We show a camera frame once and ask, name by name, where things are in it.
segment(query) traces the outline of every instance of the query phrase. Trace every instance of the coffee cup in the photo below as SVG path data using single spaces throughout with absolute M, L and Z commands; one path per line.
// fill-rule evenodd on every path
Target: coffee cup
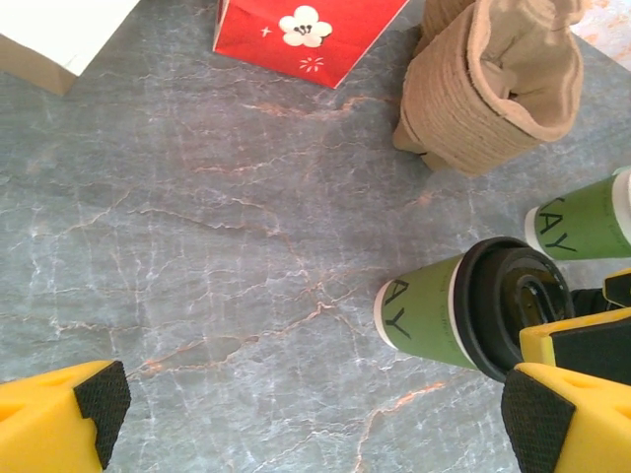
M 387 282 L 374 307 L 377 330 L 392 348 L 498 381 L 523 360 L 522 328 L 573 316 L 554 263 L 510 237 Z
M 530 210 L 526 241 L 557 260 L 631 257 L 631 169 Z

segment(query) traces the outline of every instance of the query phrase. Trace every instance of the black plastic lid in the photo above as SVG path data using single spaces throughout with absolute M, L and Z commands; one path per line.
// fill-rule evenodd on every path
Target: black plastic lid
M 491 262 L 489 258 L 497 253 L 504 256 Z M 490 266 L 484 269 L 483 264 Z M 488 304 L 480 307 L 481 300 Z M 544 316 L 553 320 L 574 316 L 567 284 L 554 263 L 507 236 L 481 241 L 464 255 L 456 275 L 454 308 L 467 354 L 479 370 L 500 382 L 522 360 L 521 328 Z M 490 332 L 481 329 L 490 325 Z
M 473 326 L 487 356 L 504 371 L 522 362 L 520 331 L 574 316 L 563 276 L 531 248 L 485 255 L 474 269 Z

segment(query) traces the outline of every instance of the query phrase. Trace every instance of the black foam pad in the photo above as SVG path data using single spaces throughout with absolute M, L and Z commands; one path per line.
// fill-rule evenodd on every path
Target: black foam pad
M 121 362 L 113 362 L 74 388 L 84 419 L 97 426 L 96 448 L 103 470 L 109 465 L 118 432 L 131 404 L 129 384 Z
M 553 473 L 574 404 L 527 374 L 512 370 L 502 393 L 502 418 L 523 473 Z
M 557 367 L 631 385 L 631 317 L 550 337 Z

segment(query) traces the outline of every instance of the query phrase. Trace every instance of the marble table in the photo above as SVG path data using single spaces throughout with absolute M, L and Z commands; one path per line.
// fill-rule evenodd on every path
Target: marble table
M 123 360 L 115 473 L 517 472 L 501 385 L 373 297 L 631 163 L 631 74 L 582 43 L 574 131 L 468 179 L 390 145 L 418 2 L 337 91 L 213 54 L 214 11 L 143 0 L 64 99 L 0 77 L 0 380 Z

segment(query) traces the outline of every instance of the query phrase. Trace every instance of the yellow plastic part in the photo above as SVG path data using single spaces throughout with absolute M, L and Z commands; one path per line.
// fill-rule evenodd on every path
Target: yellow plastic part
M 551 334 L 590 325 L 617 322 L 618 320 L 629 317 L 631 317 L 631 308 L 622 308 L 611 312 L 585 315 L 583 317 L 570 318 L 568 320 L 560 320 L 558 322 L 544 323 L 542 325 L 524 328 L 520 332 L 522 356 L 525 362 L 543 363 L 544 365 L 556 367 Z
M 97 428 L 82 418 L 73 387 L 111 363 L 85 363 L 0 384 L 0 472 L 102 472 Z
M 631 471 L 631 386 L 535 363 L 516 370 L 576 406 L 554 473 Z

